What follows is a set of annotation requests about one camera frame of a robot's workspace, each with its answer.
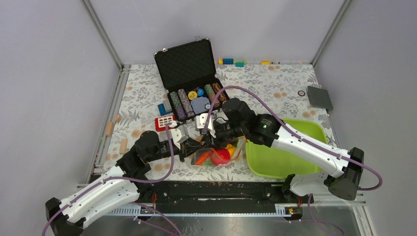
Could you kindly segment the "orange toy carrot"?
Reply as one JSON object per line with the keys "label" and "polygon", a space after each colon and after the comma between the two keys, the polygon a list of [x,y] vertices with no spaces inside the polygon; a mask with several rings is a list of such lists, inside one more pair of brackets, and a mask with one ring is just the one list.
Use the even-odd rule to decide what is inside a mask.
{"label": "orange toy carrot", "polygon": [[207,152],[204,152],[204,153],[200,154],[196,158],[195,165],[202,165],[202,164],[204,164],[204,162],[206,162],[206,160],[208,158],[210,158],[210,156],[211,156],[211,152],[210,151],[207,151]]}

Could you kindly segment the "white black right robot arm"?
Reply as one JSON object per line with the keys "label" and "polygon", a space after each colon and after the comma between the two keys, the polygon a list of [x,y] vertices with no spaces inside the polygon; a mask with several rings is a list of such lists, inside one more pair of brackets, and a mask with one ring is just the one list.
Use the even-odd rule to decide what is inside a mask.
{"label": "white black right robot arm", "polygon": [[318,141],[276,119],[270,114],[255,114],[237,98],[223,104],[226,120],[218,123],[202,113],[196,118],[199,129],[207,128],[207,141],[223,145],[227,140],[246,137],[257,145],[292,153],[321,168],[307,175],[288,175],[282,187],[284,200],[293,203],[313,193],[331,193],[343,200],[356,199],[363,168],[364,152],[359,148],[346,150]]}

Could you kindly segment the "yellow toy bell pepper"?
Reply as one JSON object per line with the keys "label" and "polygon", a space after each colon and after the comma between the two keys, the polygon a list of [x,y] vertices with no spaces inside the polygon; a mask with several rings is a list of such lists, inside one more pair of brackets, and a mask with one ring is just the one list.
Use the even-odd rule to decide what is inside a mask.
{"label": "yellow toy bell pepper", "polygon": [[233,158],[234,153],[236,152],[236,147],[232,144],[227,144],[226,150],[229,153],[230,159]]}

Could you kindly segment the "clear zip top bag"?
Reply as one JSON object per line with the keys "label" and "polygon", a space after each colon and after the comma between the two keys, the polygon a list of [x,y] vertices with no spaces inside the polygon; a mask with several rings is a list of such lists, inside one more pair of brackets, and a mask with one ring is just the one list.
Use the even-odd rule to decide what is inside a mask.
{"label": "clear zip top bag", "polygon": [[226,141],[222,148],[205,147],[189,156],[193,166],[224,166],[239,159],[247,143],[245,137]]}

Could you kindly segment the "red toy apple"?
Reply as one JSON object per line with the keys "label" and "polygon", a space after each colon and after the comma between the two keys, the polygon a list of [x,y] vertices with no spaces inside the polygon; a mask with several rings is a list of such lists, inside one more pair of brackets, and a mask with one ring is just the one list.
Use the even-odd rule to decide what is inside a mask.
{"label": "red toy apple", "polygon": [[224,165],[230,162],[230,156],[225,148],[213,148],[213,154],[210,157],[210,161],[215,166]]}

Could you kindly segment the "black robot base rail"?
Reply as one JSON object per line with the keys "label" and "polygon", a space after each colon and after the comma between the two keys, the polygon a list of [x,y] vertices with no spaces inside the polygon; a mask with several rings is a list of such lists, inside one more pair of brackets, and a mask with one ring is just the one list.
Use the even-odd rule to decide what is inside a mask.
{"label": "black robot base rail", "polygon": [[275,213],[276,205],[298,207],[308,201],[283,182],[162,181],[141,184],[139,193],[138,203],[162,213]]}

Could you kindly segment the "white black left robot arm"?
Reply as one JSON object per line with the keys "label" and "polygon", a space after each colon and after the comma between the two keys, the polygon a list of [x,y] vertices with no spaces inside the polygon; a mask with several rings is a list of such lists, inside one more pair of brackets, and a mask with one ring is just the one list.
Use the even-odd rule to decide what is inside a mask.
{"label": "white black left robot arm", "polygon": [[[79,236],[111,210],[136,200],[147,202],[153,191],[149,185],[169,177],[176,155],[183,161],[196,151],[211,147],[211,143],[196,141],[178,129],[168,130],[167,138],[160,141],[154,131],[142,133],[133,147],[101,177],[67,198],[48,200],[45,204],[48,222],[42,234],[50,228],[56,236]],[[147,179],[150,162],[166,157],[171,159],[168,172],[161,178]]]}

